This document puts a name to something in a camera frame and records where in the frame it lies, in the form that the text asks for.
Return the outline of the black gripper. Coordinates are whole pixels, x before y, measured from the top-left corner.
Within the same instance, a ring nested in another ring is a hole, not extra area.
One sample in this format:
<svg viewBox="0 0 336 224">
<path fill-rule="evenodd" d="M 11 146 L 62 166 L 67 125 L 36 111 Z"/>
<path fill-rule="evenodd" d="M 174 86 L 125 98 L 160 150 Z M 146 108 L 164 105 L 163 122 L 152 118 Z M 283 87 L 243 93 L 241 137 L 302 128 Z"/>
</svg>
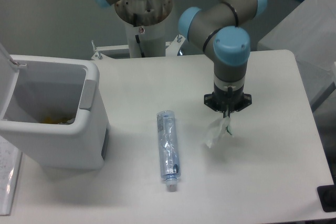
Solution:
<svg viewBox="0 0 336 224">
<path fill-rule="evenodd" d="M 214 92 L 204 95 L 204 104 L 215 112 L 223 114 L 223 118 L 232 113 L 242 111 L 252 104 L 250 94 L 243 93 L 244 85 L 237 90 L 222 90 L 214 83 Z"/>
</svg>

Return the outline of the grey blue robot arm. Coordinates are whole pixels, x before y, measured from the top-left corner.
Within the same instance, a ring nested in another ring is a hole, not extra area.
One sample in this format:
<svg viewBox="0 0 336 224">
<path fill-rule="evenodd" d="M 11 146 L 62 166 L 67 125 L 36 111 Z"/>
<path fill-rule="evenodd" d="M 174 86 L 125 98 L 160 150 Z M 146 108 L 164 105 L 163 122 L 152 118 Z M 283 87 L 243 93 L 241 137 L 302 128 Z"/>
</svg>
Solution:
<svg viewBox="0 0 336 224">
<path fill-rule="evenodd" d="M 172 0 L 95 0 L 102 7 L 114 6 L 124 22 L 130 57 L 165 56 L 164 21 Z M 250 37 L 241 25 L 259 16 L 267 0 L 218 0 L 208 10 L 190 7 L 178 21 L 179 33 L 200 49 L 214 64 L 214 90 L 204 104 L 228 118 L 252 103 L 243 92 Z"/>
</svg>

